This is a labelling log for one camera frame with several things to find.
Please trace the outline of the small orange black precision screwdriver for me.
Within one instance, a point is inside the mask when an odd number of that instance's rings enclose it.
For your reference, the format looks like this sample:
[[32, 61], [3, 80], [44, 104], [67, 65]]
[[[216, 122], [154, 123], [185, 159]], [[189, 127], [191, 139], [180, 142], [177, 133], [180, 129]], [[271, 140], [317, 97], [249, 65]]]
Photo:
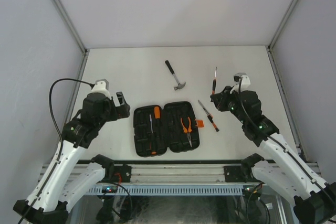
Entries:
[[212, 95], [215, 94], [215, 90], [216, 90], [216, 83], [217, 83], [216, 77], [217, 77], [217, 67], [215, 67], [214, 79], [212, 83]]

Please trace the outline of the orange grip bit screwdriver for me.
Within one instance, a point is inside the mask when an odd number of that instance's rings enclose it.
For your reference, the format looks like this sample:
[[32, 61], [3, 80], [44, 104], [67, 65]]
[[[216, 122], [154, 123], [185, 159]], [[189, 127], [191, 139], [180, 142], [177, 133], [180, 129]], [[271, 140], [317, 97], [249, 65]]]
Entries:
[[154, 116], [157, 127], [161, 126], [161, 109], [159, 106], [154, 107]]

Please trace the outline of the black plastic tool case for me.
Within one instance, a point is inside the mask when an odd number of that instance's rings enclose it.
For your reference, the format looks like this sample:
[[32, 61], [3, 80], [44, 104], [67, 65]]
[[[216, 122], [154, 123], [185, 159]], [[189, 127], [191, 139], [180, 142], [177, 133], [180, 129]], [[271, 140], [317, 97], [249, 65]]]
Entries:
[[[199, 127], [202, 121], [196, 119], [193, 107], [188, 101], [167, 103], [161, 109], [161, 126], [157, 127], [154, 107], [159, 105], [143, 106], [135, 109], [133, 114], [134, 145], [135, 151], [140, 157], [160, 156], [170, 150], [173, 153], [193, 151], [200, 146]], [[153, 144], [156, 154], [152, 155], [150, 150], [150, 120], [152, 115], [152, 125], [154, 140]], [[190, 117], [192, 124], [192, 147], [190, 147], [187, 135], [183, 133], [180, 118], [183, 118], [187, 125], [187, 118]]]

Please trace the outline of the black orange handled screwdriver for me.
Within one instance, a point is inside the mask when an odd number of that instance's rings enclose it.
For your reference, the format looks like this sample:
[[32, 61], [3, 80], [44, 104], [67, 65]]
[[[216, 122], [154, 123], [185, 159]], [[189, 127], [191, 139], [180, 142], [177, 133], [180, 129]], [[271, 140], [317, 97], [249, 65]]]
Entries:
[[152, 115], [149, 114], [149, 120], [150, 120], [150, 128], [151, 128], [151, 134], [150, 134], [150, 150], [151, 150], [151, 154], [155, 155], [156, 154], [156, 150], [153, 144], [153, 140], [154, 140], [154, 133], [153, 133], [153, 125], [152, 125]]

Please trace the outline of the orange handled needle-nose pliers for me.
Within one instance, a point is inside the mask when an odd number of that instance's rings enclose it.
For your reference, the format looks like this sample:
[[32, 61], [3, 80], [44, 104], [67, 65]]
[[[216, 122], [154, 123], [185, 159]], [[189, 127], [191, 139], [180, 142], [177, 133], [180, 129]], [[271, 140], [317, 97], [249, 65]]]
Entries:
[[192, 132], [192, 124], [191, 124], [191, 119], [190, 117], [187, 118], [187, 125], [184, 123], [184, 119], [180, 118], [181, 125], [183, 128], [183, 133], [187, 135], [187, 139], [189, 142], [190, 147], [192, 147], [192, 137], [191, 137], [191, 132]]

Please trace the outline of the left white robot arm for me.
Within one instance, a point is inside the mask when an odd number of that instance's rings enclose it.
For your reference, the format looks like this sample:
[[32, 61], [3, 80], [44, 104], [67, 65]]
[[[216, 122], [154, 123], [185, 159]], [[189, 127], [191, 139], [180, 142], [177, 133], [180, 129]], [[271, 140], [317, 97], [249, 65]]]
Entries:
[[33, 192], [16, 201], [13, 210], [30, 223], [65, 223], [77, 201], [97, 182], [109, 182], [115, 176], [114, 161], [101, 154], [91, 159], [87, 170], [67, 184], [80, 157], [107, 122], [128, 118], [130, 106], [117, 92], [116, 106], [107, 91], [89, 93], [82, 108], [68, 122], [61, 142], [46, 172]]

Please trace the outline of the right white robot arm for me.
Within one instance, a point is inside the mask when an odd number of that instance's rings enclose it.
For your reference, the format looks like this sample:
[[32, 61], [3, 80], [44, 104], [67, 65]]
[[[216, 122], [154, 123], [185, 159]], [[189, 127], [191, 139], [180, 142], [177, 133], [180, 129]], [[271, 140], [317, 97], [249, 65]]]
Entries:
[[242, 123], [245, 136], [279, 166], [278, 172], [260, 155], [241, 168], [242, 178], [267, 184], [292, 207], [300, 223], [324, 223], [335, 216], [335, 183], [329, 184], [314, 172], [288, 145], [274, 123], [263, 115], [254, 91], [232, 91], [230, 86], [211, 95], [217, 110], [230, 112]]

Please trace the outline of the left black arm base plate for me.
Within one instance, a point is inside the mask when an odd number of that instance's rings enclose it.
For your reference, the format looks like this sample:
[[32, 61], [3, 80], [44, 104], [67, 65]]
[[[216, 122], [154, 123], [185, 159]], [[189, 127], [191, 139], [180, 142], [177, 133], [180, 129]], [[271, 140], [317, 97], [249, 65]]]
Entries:
[[117, 165], [113, 172], [107, 172], [103, 178], [103, 183], [129, 183], [132, 175], [132, 167], [129, 165]]

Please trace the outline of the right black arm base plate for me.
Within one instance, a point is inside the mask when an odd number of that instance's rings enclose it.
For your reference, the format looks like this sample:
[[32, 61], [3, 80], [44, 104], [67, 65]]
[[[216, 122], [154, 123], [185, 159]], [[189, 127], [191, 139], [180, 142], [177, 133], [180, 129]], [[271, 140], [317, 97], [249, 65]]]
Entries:
[[227, 183], [246, 183], [247, 178], [244, 175], [240, 165], [224, 166], [225, 182]]

